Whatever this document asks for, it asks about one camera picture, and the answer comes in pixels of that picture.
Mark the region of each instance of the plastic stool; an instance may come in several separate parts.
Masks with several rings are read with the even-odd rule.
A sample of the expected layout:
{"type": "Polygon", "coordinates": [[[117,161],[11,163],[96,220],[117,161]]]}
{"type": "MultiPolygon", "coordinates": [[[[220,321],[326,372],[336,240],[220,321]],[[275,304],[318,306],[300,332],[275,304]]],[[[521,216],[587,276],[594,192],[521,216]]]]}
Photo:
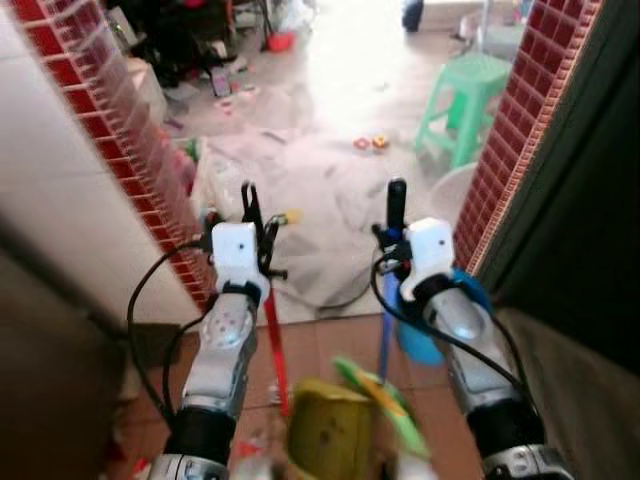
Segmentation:
{"type": "Polygon", "coordinates": [[[475,52],[447,63],[422,119],[416,151],[422,149],[426,139],[452,152],[451,168],[469,163],[473,152],[482,145],[478,140],[481,127],[493,123],[493,117],[486,113],[487,104],[504,90],[510,71],[510,63],[475,52]],[[445,88],[452,88],[455,97],[448,108],[436,112],[438,97],[445,88]],[[444,116],[447,116],[447,128],[458,131],[455,140],[430,128],[433,121],[444,116]]]}

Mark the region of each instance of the yellow object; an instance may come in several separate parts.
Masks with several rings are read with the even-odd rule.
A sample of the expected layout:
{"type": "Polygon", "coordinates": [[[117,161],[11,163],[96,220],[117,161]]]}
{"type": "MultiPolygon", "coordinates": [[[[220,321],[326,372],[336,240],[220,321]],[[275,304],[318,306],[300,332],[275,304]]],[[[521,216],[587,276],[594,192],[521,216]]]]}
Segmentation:
{"type": "Polygon", "coordinates": [[[396,415],[401,415],[403,417],[407,416],[407,412],[391,395],[389,395],[389,392],[385,391],[380,385],[371,380],[367,375],[364,375],[362,372],[356,372],[356,375],[358,376],[360,387],[366,390],[366,392],[371,395],[382,408],[386,408],[396,415]]]}
{"type": "Polygon", "coordinates": [[[375,148],[387,148],[389,146],[389,139],[384,135],[376,135],[371,140],[371,145],[375,148]]]}
{"type": "Polygon", "coordinates": [[[367,397],[315,379],[297,386],[287,454],[298,479],[366,479],[372,434],[367,397]]]}
{"type": "Polygon", "coordinates": [[[300,223],[302,220],[302,210],[299,208],[290,208],[284,212],[288,224],[300,223]]]}

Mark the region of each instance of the black cable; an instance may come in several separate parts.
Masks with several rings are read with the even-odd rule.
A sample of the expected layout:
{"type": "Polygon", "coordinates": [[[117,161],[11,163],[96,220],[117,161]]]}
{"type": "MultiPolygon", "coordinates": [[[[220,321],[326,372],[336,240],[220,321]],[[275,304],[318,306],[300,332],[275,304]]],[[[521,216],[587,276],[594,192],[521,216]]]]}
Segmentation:
{"type": "MultiPolygon", "coordinates": [[[[378,251],[378,248],[376,247],[373,250],[373,253],[371,254],[371,262],[373,262],[373,257],[375,256],[377,251],[378,251]]],[[[364,288],[359,290],[357,294],[355,294],[353,297],[349,298],[348,300],[344,300],[343,302],[338,302],[338,303],[324,304],[324,305],[319,305],[319,304],[316,304],[316,303],[313,303],[313,302],[309,302],[308,300],[305,300],[304,298],[299,297],[299,296],[295,295],[294,293],[288,292],[286,290],[282,290],[280,288],[275,288],[275,287],[274,288],[275,288],[275,290],[277,292],[280,292],[282,295],[285,295],[285,296],[289,297],[291,300],[293,300],[295,302],[298,302],[298,303],[304,305],[305,307],[313,308],[315,310],[337,310],[339,308],[346,308],[346,307],[356,303],[358,300],[360,300],[362,297],[364,297],[364,295],[369,291],[370,287],[371,287],[371,285],[367,281],[364,284],[364,288]]]]}
{"type": "Polygon", "coordinates": [[[509,350],[511,350],[511,355],[513,356],[513,360],[516,363],[516,369],[518,370],[518,377],[520,377],[520,382],[524,385],[529,392],[529,396],[531,396],[531,389],[529,388],[529,381],[527,380],[527,374],[524,371],[524,364],[522,363],[522,358],[520,357],[520,352],[518,351],[518,347],[516,346],[516,342],[511,335],[511,332],[507,330],[507,327],[496,318],[495,315],[491,315],[491,321],[493,324],[498,327],[500,333],[504,337],[507,345],[509,345],[509,350]]]}
{"type": "Polygon", "coordinates": [[[160,265],[162,265],[167,259],[171,258],[176,253],[191,248],[200,248],[200,245],[200,240],[193,240],[191,242],[183,243],[182,245],[173,247],[167,253],[162,255],[158,260],[156,260],[156,262],[151,266],[147,273],[145,273],[144,277],[142,277],[142,280],[140,280],[138,285],[136,285],[136,288],[133,290],[133,293],[129,298],[129,304],[127,305],[127,339],[129,341],[129,349],[131,350],[131,359],[133,360],[133,365],[136,367],[138,375],[140,375],[142,386],[149,394],[151,402],[169,426],[171,426],[171,413],[167,410],[166,405],[162,402],[162,399],[160,398],[158,392],[156,392],[156,390],[153,388],[153,385],[151,384],[151,381],[147,376],[147,370],[142,364],[142,360],[140,360],[140,352],[138,351],[138,345],[134,332],[133,310],[136,305],[136,300],[138,299],[138,296],[140,296],[140,292],[149,281],[149,278],[151,278],[151,275],[153,275],[153,273],[160,267],[160,265]]]}
{"type": "Polygon", "coordinates": [[[388,260],[389,258],[390,258],[389,255],[384,255],[383,257],[380,257],[378,260],[374,262],[373,268],[371,268],[371,288],[373,290],[374,295],[376,296],[380,304],[383,306],[383,308],[387,312],[389,312],[391,315],[396,317],[398,320],[400,320],[401,322],[405,322],[411,325],[412,327],[416,328],[417,330],[421,331],[422,333],[425,333],[434,338],[437,338],[438,340],[442,340],[443,342],[453,345],[454,347],[457,347],[463,352],[468,353],[469,355],[476,358],[477,360],[480,360],[482,363],[484,363],[486,366],[494,370],[500,376],[504,377],[511,385],[513,385],[513,388],[515,388],[518,391],[518,393],[522,395],[523,398],[527,399],[531,403],[531,406],[535,409],[533,399],[531,398],[531,395],[529,394],[529,391],[525,388],[525,386],[516,377],[511,375],[511,373],[505,370],[497,362],[494,362],[486,355],[483,355],[482,353],[477,351],[475,348],[470,347],[466,343],[458,340],[455,337],[452,337],[451,335],[448,335],[442,332],[441,330],[438,330],[435,327],[432,327],[426,322],[412,322],[411,320],[409,320],[408,317],[406,317],[404,314],[402,314],[401,312],[399,312],[398,310],[396,310],[395,308],[393,308],[391,305],[387,303],[387,301],[384,299],[384,297],[380,293],[380,290],[378,289],[378,282],[376,281],[376,273],[378,271],[378,267],[380,266],[380,264],[388,260]]]}
{"type": "Polygon", "coordinates": [[[162,397],[164,399],[165,408],[171,415],[171,418],[173,418],[176,414],[175,410],[173,409],[173,401],[171,400],[171,388],[169,386],[169,374],[171,373],[171,360],[173,358],[173,352],[178,346],[178,343],[180,342],[182,336],[187,333],[187,330],[189,330],[191,327],[195,327],[200,322],[202,322],[202,320],[204,320],[204,315],[182,326],[180,330],[178,330],[173,336],[171,342],[169,343],[169,346],[164,352],[164,359],[162,362],[162,397]]]}

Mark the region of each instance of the white wall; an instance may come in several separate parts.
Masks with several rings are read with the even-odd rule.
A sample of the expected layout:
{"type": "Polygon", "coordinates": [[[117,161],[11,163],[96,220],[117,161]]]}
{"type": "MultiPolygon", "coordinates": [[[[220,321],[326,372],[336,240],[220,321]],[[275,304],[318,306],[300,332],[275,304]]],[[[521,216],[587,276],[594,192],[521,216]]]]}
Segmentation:
{"type": "MultiPolygon", "coordinates": [[[[131,291],[161,252],[13,22],[0,5],[0,221],[124,322],[131,291]]],[[[168,264],[136,312],[154,322],[198,315],[168,264]]]]}

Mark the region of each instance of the red tile wall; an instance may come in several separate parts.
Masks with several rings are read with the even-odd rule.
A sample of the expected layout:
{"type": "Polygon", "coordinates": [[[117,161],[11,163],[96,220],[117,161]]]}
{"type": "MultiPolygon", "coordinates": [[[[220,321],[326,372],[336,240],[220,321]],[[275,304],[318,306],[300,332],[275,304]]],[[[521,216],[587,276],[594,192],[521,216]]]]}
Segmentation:
{"type": "MultiPolygon", "coordinates": [[[[151,122],[127,74],[99,0],[11,0],[77,119],[163,251],[198,233],[172,165],[177,150],[151,122]]],[[[202,255],[171,259],[202,309],[213,289],[202,255]]]]}
{"type": "Polygon", "coordinates": [[[476,273],[571,77],[601,0],[536,0],[454,233],[476,273]]]}

